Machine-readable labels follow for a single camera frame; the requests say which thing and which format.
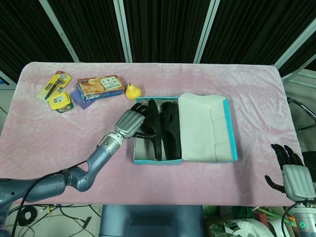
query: table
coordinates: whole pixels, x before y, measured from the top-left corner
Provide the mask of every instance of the table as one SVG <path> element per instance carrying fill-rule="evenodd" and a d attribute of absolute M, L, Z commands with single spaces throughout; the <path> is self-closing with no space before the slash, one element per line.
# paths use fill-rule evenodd
<path fill-rule="evenodd" d="M 22 71 L 0 137 L 0 176 L 31 179 L 85 160 L 98 140 L 133 102 L 125 95 L 97 100 L 86 110 L 59 114 L 35 98 L 58 70 L 73 79 L 118 75 L 144 96 L 222 94 L 229 99 L 239 161 L 134 165 L 133 140 L 126 140 L 85 193 L 68 187 L 44 203 L 290 205 L 264 176 L 282 183 L 270 143 L 301 155 L 278 71 L 273 66 L 204 64 L 39 63 Z"/>

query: pear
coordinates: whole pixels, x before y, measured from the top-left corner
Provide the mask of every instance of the pear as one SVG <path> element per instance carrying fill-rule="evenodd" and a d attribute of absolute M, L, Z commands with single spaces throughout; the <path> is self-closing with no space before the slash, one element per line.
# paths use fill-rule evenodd
<path fill-rule="evenodd" d="M 126 88 L 125 94 L 128 99 L 135 100 L 135 98 L 140 97 L 142 95 L 142 90 L 139 87 L 129 83 L 129 85 Z"/>

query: robotic hand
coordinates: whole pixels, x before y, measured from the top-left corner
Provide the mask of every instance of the robotic hand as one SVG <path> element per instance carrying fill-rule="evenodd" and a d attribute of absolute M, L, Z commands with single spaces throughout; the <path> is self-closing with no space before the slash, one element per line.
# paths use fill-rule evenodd
<path fill-rule="evenodd" d="M 39 179 L 0 179 L 0 237 L 10 236 L 7 230 L 1 228 L 5 226 L 8 209 L 14 201 L 23 198 L 17 214 L 19 216 L 24 201 L 34 202 L 61 195 L 66 186 L 72 186 L 80 192 L 87 191 L 102 167 L 121 147 L 124 139 L 135 136 L 147 116 L 150 116 L 147 107 L 140 103 L 127 110 L 115 124 L 115 132 L 106 134 L 100 140 L 96 150 L 86 160 L 87 171 L 75 165 Z"/>
<path fill-rule="evenodd" d="M 282 220 L 288 211 L 295 207 L 294 216 L 300 237 L 316 237 L 316 209 L 308 204 L 316 198 L 311 174 L 291 148 L 279 144 L 271 144 L 271 147 L 280 164 L 284 186 L 274 183 L 268 175 L 265 176 L 266 181 L 271 188 L 286 193 L 289 199 L 296 202 L 285 211 Z M 283 224 L 281 227 L 286 236 Z"/>

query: black curtain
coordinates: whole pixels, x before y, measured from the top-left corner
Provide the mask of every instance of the black curtain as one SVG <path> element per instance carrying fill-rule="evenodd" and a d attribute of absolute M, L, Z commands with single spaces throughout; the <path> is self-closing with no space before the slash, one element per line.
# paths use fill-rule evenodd
<path fill-rule="evenodd" d="M 73 62 L 38 0 L 0 0 L 0 70 L 17 82 L 30 62 Z"/>
<path fill-rule="evenodd" d="M 82 62 L 125 62 L 112 0 L 49 0 Z"/>
<path fill-rule="evenodd" d="M 274 64 L 315 17 L 314 0 L 221 0 L 201 62 Z"/>
<path fill-rule="evenodd" d="M 133 62 L 192 63 L 209 0 L 124 0 Z"/>
<path fill-rule="evenodd" d="M 281 76 L 299 69 L 314 54 L 316 54 L 316 32 L 279 69 Z M 313 70 L 313 68 L 316 71 L 315 60 L 307 66 L 307 69 Z"/>

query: floor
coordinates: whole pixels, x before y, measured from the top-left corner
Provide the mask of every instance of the floor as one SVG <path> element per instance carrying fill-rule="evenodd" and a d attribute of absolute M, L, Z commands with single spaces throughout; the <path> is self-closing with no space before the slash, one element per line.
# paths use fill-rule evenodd
<path fill-rule="evenodd" d="M 299 81 L 305 81 L 309 84 L 314 84 L 316 86 L 316 72 L 315 79 L 313 78 L 305 78 L 300 75 L 295 76 L 293 79 Z M 303 85 L 298 85 L 292 82 L 288 82 L 284 85 L 285 92 L 287 96 L 296 99 L 311 110 L 316 112 L 316 89 L 306 87 Z M 2 91 L 0 90 L 0 132 L 2 131 L 6 113 L 9 111 L 10 103 L 13 97 L 14 91 Z M 305 126 L 309 124 L 313 124 L 313 121 L 304 114 L 300 108 L 296 105 L 290 105 L 290 109 L 292 112 L 292 119 L 295 124 L 295 127 Z M 302 131 L 298 134 L 298 139 L 301 144 L 302 151 L 316 151 L 316 127 L 307 131 Z M 92 205 L 92 208 L 100 214 L 102 206 L 101 205 Z M 47 214 L 47 210 L 43 209 L 43 207 L 37 207 L 38 209 L 38 217 L 41 218 L 45 214 Z M 81 206 L 81 205 L 73 205 L 71 207 L 63 207 L 63 212 L 72 217 L 77 217 L 82 220 L 86 220 L 87 217 L 91 217 L 91 221 L 87 226 L 88 231 L 81 231 L 76 235 L 76 237 L 83 236 L 98 236 L 99 225 L 100 225 L 100 217 L 94 213 L 89 206 Z M 15 219 L 16 212 L 12 213 L 7 219 L 8 228 L 12 228 L 12 224 Z M 66 217 L 61 214 L 60 209 L 57 208 L 49 213 L 45 218 L 43 218 L 40 222 L 32 226 L 32 229 L 27 229 L 18 227 L 17 236 L 21 237 L 50 237 L 50 236 L 60 236 L 60 237 L 69 237 L 76 232 L 82 229 L 82 221 L 76 222 L 74 219 Z"/>

